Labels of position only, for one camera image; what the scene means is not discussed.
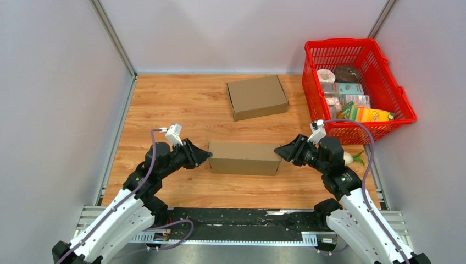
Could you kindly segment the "brown cardboard sheet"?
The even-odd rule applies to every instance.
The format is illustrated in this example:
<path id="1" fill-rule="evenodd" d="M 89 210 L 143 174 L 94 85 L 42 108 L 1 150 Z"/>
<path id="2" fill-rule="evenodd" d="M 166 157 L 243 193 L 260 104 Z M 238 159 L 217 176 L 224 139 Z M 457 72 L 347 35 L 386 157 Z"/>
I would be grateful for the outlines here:
<path id="1" fill-rule="evenodd" d="M 275 176 L 282 158 L 270 144 L 210 142 L 209 166 L 213 173 Z"/>

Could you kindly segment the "brown cardboard box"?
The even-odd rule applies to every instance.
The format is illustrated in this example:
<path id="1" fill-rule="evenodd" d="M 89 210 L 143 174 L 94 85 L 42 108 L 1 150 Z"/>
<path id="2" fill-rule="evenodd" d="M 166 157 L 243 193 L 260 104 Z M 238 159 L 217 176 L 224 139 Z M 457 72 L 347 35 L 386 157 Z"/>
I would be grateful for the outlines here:
<path id="1" fill-rule="evenodd" d="M 234 121 L 285 113 L 289 99 L 277 75 L 226 83 Z"/>

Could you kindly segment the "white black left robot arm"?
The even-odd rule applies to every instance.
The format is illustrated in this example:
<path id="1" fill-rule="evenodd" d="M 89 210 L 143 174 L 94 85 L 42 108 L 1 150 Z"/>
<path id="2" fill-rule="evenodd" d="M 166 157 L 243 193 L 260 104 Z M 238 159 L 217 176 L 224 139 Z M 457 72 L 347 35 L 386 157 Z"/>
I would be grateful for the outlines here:
<path id="1" fill-rule="evenodd" d="M 153 142 L 111 204 L 76 238 L 55 244 L 54 263 L 109 263 L 137 234 L 165 226 L 168 206 L 155 196 L 163 179 L 182 168 L 197 168 L 211 157 L 189 139 L 174 146 Z"/>

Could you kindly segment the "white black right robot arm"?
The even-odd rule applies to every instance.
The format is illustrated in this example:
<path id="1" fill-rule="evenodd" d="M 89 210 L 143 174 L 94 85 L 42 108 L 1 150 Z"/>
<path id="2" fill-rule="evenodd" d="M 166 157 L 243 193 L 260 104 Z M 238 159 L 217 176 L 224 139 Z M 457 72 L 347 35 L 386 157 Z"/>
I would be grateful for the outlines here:
<path id="1" fill-rule="evenodd" d="M 326 136 L 314 144 L 299 134 L 274 152 L 322 174 L 325 188 L 334 197 L 314 206 L 314 225 L 336 232 L 365 263 L 430 263 L 424 253 L 415 253 L 402 241 L 374 206 L 360 177 L 345 165 L 337 138 Z"/>

